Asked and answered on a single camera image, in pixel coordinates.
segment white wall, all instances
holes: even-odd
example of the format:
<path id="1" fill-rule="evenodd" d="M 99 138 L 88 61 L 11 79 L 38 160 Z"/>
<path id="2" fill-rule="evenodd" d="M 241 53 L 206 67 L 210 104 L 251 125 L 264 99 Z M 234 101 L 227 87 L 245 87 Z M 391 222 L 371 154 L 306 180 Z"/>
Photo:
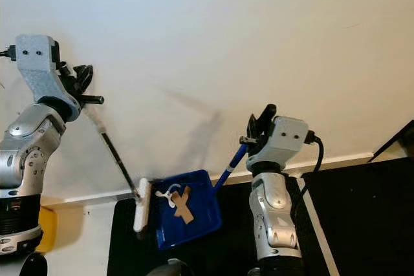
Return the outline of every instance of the white wall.
<path id="1" fill-rule="evenodd" d="M 56 240 L 46 254 L 49 276 L 106 275 L 114 207 L 111 202 L 55 211 Z"/>
<path id="2" fill-rule="evenodd" d="M 91 93 L 135 178 L 219 174 L 250 113 L 306 120 L 326 157 L 365 154 L 412 119 L 414 0 L 0 0 L 0 46 L 48 34 L 91 63 Z M 31 94 L 0 60 L 0 126 Z M 315 159 L 305 146 L 293 159 Z M 45 194 L 126 188 L 85 117 L 68 124 Z"/>

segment tan paper piece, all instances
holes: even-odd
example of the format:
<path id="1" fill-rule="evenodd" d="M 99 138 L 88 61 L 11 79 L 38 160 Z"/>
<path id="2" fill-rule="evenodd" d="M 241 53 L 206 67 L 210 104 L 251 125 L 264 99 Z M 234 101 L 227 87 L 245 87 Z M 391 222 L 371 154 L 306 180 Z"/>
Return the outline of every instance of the tan paper piece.
<path id="1" fill-rule="evenodd" d="M 177 207 L 174 216 L 182 217 L 186 224 L 189 224 L 192 220 L 194 220 L 191 211 L 188 209 L 186 205 L 188 196 L 190 195 L 190 190 L 190 187 L 186 186 L 182 196 L 180 196 L 177 191 L 173 192 L 171 196 L 171 200 L 175 203 Z"/>

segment yellow object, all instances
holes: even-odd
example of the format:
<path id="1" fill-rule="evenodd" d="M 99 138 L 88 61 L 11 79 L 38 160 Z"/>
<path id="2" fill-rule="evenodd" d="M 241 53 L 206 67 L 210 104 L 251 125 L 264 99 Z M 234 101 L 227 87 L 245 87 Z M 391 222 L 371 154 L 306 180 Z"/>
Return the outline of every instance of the yellow object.
<path id="1" fill-rule="evenodd" d="M 36 251 L 46 253 L 53 249 L 58 226 L 58 216 L 54 211 L 40 207 L 39 224 L 43 230 L 43 237 Z"/>

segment black power cord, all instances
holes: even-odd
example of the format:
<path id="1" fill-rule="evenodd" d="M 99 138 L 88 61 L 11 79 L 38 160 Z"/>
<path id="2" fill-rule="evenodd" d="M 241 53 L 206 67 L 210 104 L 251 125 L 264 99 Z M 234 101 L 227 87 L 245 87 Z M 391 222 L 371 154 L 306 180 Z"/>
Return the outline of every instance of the black power cord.
<path id="1" fill-rule="evenodd" d="M 10 45 L 7 50 L 0 52 L 0 56 L 6 56 L 12 61 L 16 61 L 16 46 Z"/>
<path id="2" fill-rule="evenodd" d="M 313 173 L 317 173 L 319 171 L 319 169 L 321 168 L 321 164 L 322 164 L 322 160 L 323 160 L 324 148 L 323 148 L 323 143 L 322 143 L 321 138 L 315 136 L 314 133 L 312 135 L 313 135 L 312 142 L 316 142 L 318 144 L 318 146 L 319 146 L 318 161 L 316 161 L 315 168 L 313 169 Z M 300 191 L 300 194 L 303 196 L 306 193 L 307 190 L 308 190 L 308 187 L 305 184 L 305 186 L 303 187 L 303 189 Z"/>
<path id="3" fill-rule="evenodd" d="M 308 131 L 308 134 L 306 136 L 306 139 L 305 139 L 304 143 L 310 145 L 312 142 L 316 142 L 319 146 L 318 160 L 316 161 L 316 165 L 313 169 L 313 173 L 317 173 L 319 171 L 320 167 L 321 167 L 322 160 L 323 160 L 323 153 L 324 153 L 323 143 L 322 143 L 321 138 L 319 138 L 315 135 L 314 131 Z M 308 187 L 305 184 L 303 186 L 303 189 L 300 191 L 300 195 L 303 196 L 306 193 L 307 190 L 308 190 Z M 292 215 L 293 219 L 296 219 L 296 215 L 298 213 L 298 206 L 299 206 L 298 200 L 300 200 L 300 197 L 297 198 L 296 203 L 294 204 L 294 207 L 292 209 L 291 215 Z"/>

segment black panel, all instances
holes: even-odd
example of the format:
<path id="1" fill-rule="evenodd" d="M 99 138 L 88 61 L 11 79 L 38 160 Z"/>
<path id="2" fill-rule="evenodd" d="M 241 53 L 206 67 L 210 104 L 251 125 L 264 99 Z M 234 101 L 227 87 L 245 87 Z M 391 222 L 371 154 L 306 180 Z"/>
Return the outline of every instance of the black panel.
<path id="1" fill-rule="evenodd" d="M 289 180 L 287 186 L 293 189 L 292 196 L 297 197 L 296 181 Z M 257 264 L 253 219 L 248 205 L 250 192 L 250 183 L 223 187 L 218 195 L 222 228 L 163 252 L 157 249 L 151 221 L 147 238 L 136 238 L 132 230 L 135 203 L 133 200 L 120 201 L 115 207 L 107 274 L 146 275 L 153 268 L 165 264 L 167 259 L 178 258 L 186 262 L 196 276 L 247 275 L 249 269 Z M 298 235 L 309 258 L 304 258 L 309 275 L 328 275 L 307 214 L 301 215 L 299 222 L 298 228 L 304 228 Z"/>
<path id="2" fill-rule="evenodd" d="M 414 275 L 414 162 L 305 177 L 341 276 Z"/>
<path id="3" fill-rule="evenodd" d="M 0 198 L 0 235 L 27 231 L 38 226 L 40 194 Z"/>

